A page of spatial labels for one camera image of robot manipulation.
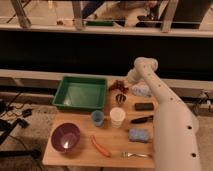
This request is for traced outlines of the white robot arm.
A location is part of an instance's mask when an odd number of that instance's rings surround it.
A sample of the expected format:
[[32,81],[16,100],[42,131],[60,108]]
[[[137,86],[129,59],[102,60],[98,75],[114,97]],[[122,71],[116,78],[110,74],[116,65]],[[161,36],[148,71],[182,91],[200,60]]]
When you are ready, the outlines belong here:
[[196,138],[198,119],[156,75],[157,68],[156,59],[137,57],[127,74],[130,84],[143,79],[158,102],[153,119],[155,171],[202,171]]

